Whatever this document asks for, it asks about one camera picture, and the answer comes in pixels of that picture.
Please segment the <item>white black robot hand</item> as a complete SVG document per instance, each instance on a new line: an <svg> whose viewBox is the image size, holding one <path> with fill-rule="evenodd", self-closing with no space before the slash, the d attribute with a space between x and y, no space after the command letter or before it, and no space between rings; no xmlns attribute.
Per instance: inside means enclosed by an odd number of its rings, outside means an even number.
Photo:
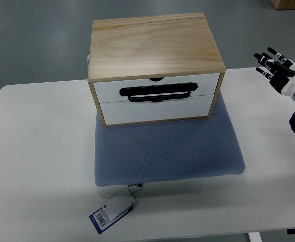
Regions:
<svg viewBox="0 0 295 242"><path fill-rule="evenodd" d="M254 54L260 65L256 71L281 95L295 96L295 62L269 47L267 53Z"/></svg>

